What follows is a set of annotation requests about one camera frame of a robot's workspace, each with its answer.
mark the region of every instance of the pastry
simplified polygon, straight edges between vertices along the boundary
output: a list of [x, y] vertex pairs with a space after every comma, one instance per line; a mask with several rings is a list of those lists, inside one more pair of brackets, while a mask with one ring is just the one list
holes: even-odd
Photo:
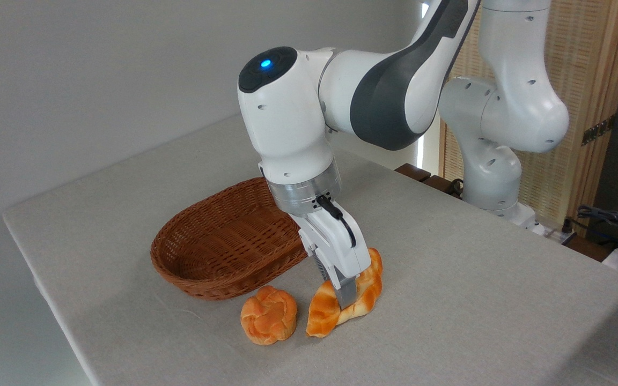
[[242, 306], [240, 323], [258, 345], [274, 344], [292, 335], [297, 325], [297, 303], [289, 293], [264, 286]]
[[323, 338], [337, 325], [371, 312], [382, 291], [383, 265], [380, 253], [374, 248], [369, 248], [369, 255], [371, 265], [356, 278], [357, 300], [353, 305], [340, 310], [333, 284], [330, 281], [321, 284], [309, 304], [308, 337]]

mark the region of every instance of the white wall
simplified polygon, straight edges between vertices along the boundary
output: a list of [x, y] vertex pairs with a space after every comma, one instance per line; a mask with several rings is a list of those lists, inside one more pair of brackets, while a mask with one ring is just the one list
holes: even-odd
[[392, 51], [413, 0], [0, 0], [0, 385], [87, 384], [1, 220], [42, 191], [238, 113], [274, 46]]

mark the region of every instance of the black cap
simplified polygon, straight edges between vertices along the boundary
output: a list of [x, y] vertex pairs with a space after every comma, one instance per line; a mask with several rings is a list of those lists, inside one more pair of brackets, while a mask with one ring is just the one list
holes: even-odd
[[275, 47], [253, 57], [245, 64], [238, 77], [238, 88], [243, 93], [253, 93], [287, 73], [297, 61], [297, 51], [292, 47]]

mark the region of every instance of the silver metal ring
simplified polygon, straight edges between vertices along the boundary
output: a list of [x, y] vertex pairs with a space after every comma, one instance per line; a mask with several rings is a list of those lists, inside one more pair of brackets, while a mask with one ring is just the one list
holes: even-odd
[[268, 189], [273, 195], [276, 205], [285, 213], [302, 216], [316, 212], [321, 208], [316, 204], [316, 198], [325, 195], [336, 198], [340, 193], [341, 181], [335, 160], [328, 168], [311, 180], [292, 185], [280, 185], [267, 180]]

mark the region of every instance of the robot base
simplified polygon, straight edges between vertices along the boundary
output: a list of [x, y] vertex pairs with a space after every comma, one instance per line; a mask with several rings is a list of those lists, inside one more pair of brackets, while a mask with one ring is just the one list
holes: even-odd
[[511, 207], [502, 210], [486, 210], [486, 212], [504, 218], [513, 224], [516, 224], [524, 229], [530, 230], [534, 234], [545, 235], [545, 227], [543, 227], [535, 219], [535, 212], [529, 206], [516, 202]]

